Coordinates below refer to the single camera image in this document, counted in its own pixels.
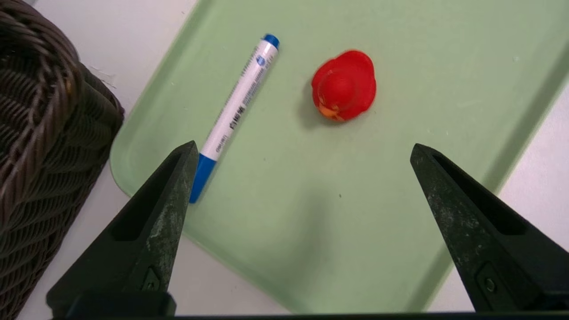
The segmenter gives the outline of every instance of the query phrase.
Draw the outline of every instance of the screw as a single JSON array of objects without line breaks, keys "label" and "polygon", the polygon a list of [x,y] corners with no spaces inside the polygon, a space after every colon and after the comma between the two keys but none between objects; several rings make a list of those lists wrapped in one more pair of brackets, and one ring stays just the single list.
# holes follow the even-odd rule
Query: screw
[{"label": "screw", "polygon": [[494,283],[494,280],[486,278],[486,280],[484,280],[484,284],[486,285],[486,290],[490,292],[496,291],[496,284]]}]

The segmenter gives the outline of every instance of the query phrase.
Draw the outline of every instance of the blue logo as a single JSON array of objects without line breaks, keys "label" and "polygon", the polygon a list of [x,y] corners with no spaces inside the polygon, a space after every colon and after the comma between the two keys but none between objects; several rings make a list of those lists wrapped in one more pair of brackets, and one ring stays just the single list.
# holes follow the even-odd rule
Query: blue logo
[{"label": "blue logo", "polygon": [[265,58],[257,56],[257,63],[262,67],[265,65]]}]

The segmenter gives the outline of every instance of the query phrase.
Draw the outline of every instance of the orange beak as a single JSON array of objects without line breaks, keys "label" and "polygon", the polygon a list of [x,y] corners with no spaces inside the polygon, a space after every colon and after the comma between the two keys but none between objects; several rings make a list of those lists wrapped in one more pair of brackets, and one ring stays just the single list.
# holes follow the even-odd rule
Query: orange beak
[{"label": "orange beak", "polygon": [[340,116],[338,116],[338,112],[340,112],[340,111],[338,110],[337,106],[333,106],[333,110],[332,110],[332,109],[328,109],[324,105],[320,104],[320,105],[318,105],[318,111],[320,111],[320,113],[328,119],[336,120],[336,121],[344,121],[344,119],[342,119]]}]

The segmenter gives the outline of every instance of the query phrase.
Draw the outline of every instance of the duck beak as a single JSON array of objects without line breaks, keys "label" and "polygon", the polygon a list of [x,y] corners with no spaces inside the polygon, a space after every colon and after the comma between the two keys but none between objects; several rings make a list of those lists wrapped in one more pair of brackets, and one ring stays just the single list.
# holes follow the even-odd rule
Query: duck beak
[{"label": "duck beak", "polygon": [[326,108],[325,106],[323,106],[322,104],[320,104],[318,106],[318,110],[326,118],[334,118],[334,117],[338,116],[337,110],[330,110],[330,109]]}]

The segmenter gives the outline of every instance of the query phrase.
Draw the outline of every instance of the green tray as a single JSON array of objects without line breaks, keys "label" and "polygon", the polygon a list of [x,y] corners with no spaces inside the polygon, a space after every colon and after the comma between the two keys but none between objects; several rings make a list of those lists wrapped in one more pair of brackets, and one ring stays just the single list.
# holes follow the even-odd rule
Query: green tray
[{"label": "green tray", "polygon": [[[120,131],[129,195],[203,145],[259,38],[279,56],[184,234],[297,313],[419,311],[450,257],[416,142],[497,191],[569,71],[569,1],[202,1]],[[325,60],[365,51],[378,95],[342,125],[312,105]]]}]

